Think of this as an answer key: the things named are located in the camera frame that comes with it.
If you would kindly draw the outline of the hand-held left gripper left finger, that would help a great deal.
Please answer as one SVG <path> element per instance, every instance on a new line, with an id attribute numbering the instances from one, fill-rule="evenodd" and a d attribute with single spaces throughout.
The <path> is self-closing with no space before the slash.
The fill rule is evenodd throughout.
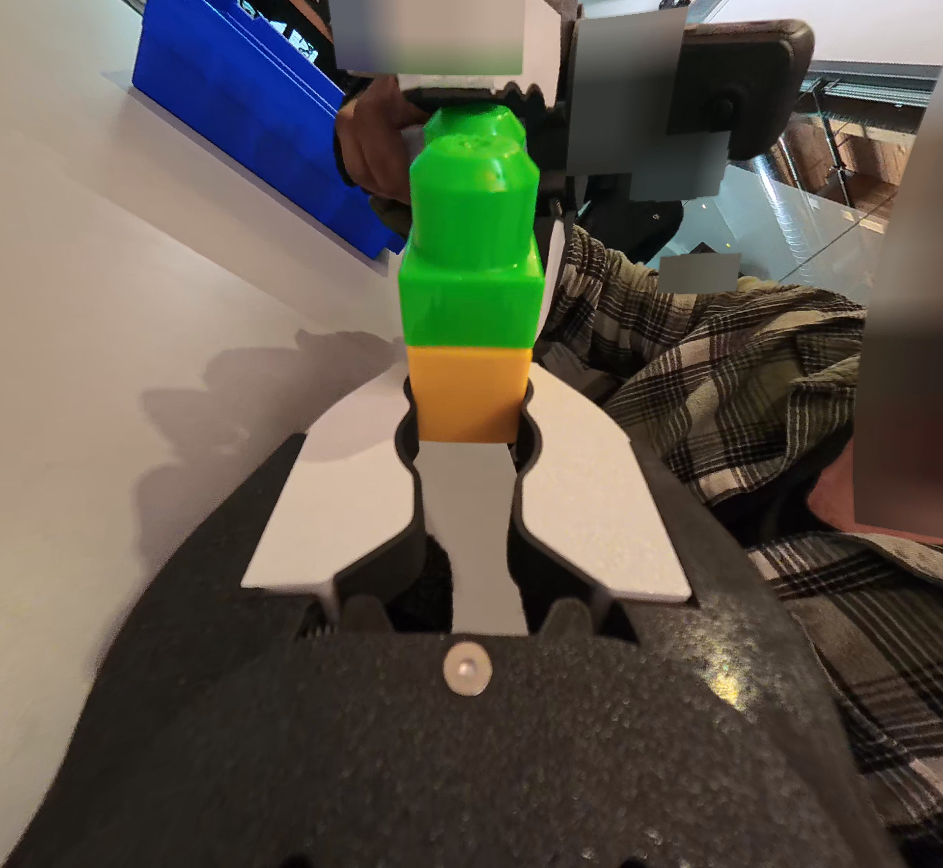
<path id="1" fill-rule="evenodd" d="M 401 597 L 426 560 L 417 454 L 407 367 L 391 367 L 308 428 L 242 588 L 313 597 L 329 619 L 352 597 Z"/>

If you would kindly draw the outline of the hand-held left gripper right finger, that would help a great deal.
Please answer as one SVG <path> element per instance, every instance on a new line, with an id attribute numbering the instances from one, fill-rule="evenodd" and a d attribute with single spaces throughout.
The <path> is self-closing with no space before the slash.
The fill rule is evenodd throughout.
<path id="1" fill-rule="evenodd" d="M 513 459 L 508 569 L 526 619 L 545 619 L 567 598 L 591 619 L 605 619 L 616 602 L 691 599 L 630 438 L 536 363 Z"/>

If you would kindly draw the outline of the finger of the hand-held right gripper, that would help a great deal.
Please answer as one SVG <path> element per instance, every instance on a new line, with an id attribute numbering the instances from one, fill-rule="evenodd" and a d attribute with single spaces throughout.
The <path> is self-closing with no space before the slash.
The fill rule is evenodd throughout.
<path id="1" fill-rule="evenodd" d="M 421 111 L 502 104 L 511 90 L 518 90 L 514 77 L 402 74 L 402 94 L 410 105 Z"/>
<path id="2" fill-rule="evenodd" d="M 548 2 L 525 0 L 523 68 L 506 78 L 506 104 L 526 127 L 542 123 L 555 108 L 569 29 L 570 22 Z"/>

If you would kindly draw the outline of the yellow two-stud block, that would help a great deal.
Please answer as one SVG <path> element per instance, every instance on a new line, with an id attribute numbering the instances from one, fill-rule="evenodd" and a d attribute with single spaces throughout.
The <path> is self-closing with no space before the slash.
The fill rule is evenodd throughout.
<path id="1" fill-rule="evenodd" d="M 408 346 L 419 440 L 514 443 L 532 354 L 531 349 Z"/>

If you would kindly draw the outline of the green two-stud block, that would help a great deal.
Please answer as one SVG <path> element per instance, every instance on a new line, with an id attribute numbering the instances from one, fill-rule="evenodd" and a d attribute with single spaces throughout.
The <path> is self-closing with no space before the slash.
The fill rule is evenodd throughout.
<path id="1" fill-rule="evenodd" d="M 442 108 L 423 140 L 398 278 L 407 345 L 532 349 L 545 277 L 524 126 L 498 105 Z"/>

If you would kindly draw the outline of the blue plastic bin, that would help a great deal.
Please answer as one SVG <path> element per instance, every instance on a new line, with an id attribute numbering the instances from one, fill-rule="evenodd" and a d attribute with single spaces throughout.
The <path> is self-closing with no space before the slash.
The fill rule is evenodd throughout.
<path id="1" fill-rule="evenodd" d="M 404 249 L 337 171 L 341 90 L 239 0 L 146 0 L 132 82 L 367 257 Z"/>

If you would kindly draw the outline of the person's right hand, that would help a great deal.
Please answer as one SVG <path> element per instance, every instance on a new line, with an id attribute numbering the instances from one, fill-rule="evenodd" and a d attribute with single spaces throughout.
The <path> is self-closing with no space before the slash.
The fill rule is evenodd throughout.
<path id="1" fill-rule="evenodd" d="M 410 204 L 410 155 L 404 132 L 421 132 L 428 115 L 411 104 L 394 74 L 357 77 L 335 117 L 336 167 L 372 197 Z"/>

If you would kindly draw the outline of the person's plaid shirt torso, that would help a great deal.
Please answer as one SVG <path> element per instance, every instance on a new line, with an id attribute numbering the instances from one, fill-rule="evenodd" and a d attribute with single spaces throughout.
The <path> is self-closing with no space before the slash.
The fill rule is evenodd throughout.
<path id="1" fill-rule="evenodd" d="M 747 553 L 813 647 L 905 862 L 941 866 L 941 546 L 810 532 Z"/>

